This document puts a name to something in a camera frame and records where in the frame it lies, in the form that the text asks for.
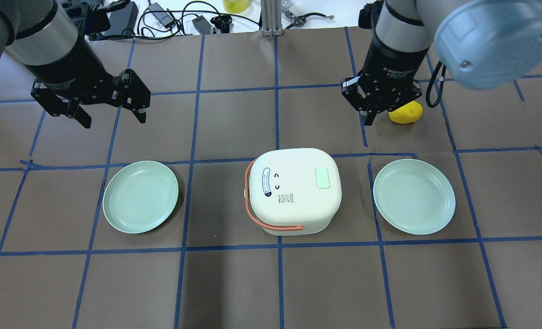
yellow object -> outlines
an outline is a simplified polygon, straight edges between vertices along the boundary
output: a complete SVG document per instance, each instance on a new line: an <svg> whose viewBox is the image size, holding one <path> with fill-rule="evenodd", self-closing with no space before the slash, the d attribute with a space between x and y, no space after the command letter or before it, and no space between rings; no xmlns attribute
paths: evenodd
<svg viewBox="0 0 542 329"><path fill-rule="evenodd" d="M222 0L222 3L229 13L241 13L248 8L248 0Z"/></svg>
<svg viewBox="0 0 542 329"><path fill-rule="evenodd" d="M392 112L388 112L390 120L392 120L394 123L400 123L401 125L404 125L405 123L415 122L421 119L422 115L423 106L421 106L421 104L415 101L401 106Z"/></svg>

orange handle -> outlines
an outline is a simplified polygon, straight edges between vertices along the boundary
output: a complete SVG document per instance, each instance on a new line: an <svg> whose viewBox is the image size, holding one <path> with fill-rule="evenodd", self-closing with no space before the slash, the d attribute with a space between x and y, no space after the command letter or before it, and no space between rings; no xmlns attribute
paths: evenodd
<svg viewBox="0 0 542 329"><path fill-rule="evenodd" d="M248 175L250 174L250 169L253 167L254 162L257 159L254 159L246 168L246 172L244 172L244 206L246 207L246 212L248 213L248 216L250 216L250 219L253 220L253 222L266 229L270 229L271 231L302 231L304 227L302 225L295 225L295 226L272 226L268 225L266 223L263 223L262 221L258 220L256 217L253 216L253 214L250 212L250 202L248 202Z"/></svg>

yellow cup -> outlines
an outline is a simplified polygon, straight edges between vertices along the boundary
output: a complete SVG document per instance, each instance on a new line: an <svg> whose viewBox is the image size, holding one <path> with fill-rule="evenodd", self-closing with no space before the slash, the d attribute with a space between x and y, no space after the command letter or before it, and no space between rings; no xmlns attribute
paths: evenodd
<svg viewBox="0 0 542 329"><path fill-rule="evenodd" d="M222 0L222 3L229 13L241 13L248 8L248 0Z"/></svg>

round plate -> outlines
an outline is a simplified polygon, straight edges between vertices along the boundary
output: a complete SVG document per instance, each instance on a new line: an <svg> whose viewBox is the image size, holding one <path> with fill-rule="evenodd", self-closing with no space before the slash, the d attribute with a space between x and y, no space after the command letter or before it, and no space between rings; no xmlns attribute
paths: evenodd
<svg viewBox="0 0 542 329"><path fill-rule="evenodd" d="M392 226L411 234L444 228L455 211L447 177L431 164L401 159L386 165L374 180L374 202Z"/></svg>
<svg viewBox="0 0 542 329"><path fill-rule="evenodd" d="M178 195L177 179L168 167L154 161L135 162L108 183L102 211L108 223L119 231L143 233L163 223Z"/></svg>

white lunch box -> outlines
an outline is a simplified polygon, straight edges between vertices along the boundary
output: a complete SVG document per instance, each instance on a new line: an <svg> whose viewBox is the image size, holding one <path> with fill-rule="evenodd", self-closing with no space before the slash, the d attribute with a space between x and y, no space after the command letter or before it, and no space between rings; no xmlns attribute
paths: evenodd
<svg viewBox="0 0 542 329"><path fill-rule="evenodd" d="M248 166L244 192L250 218L273 235L323 230L342 200L336 162L318 149L266 152Z"/></svg>

